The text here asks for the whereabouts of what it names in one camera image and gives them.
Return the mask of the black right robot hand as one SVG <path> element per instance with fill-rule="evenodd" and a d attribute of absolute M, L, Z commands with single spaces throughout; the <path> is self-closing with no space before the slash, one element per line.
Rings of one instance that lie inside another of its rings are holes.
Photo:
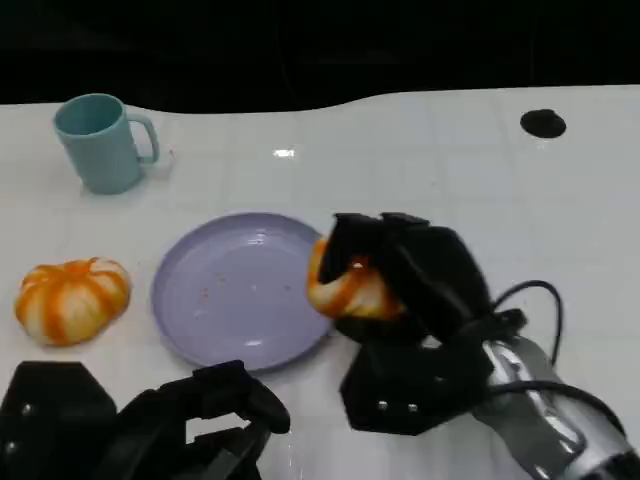
<path fill-rule="evenodd" d="M 311 305 L 360 344 L 445 342 L 491 310 L 460 236 L 400 212 L 336 214 L 312 249 L 306 289 Z"/>

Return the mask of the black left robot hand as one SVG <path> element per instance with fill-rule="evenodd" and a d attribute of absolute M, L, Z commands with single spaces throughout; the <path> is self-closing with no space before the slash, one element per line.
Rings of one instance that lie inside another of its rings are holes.
<path fill-rule="evenodd" d="M 234 414 L 245 420 L 189 442 L 186 424 Z M 240 360 L 201 368 L 146 390 L 118 415 L 96 479 L 258 479 L 271 435 L 290 430 L 279 398 Z"/>

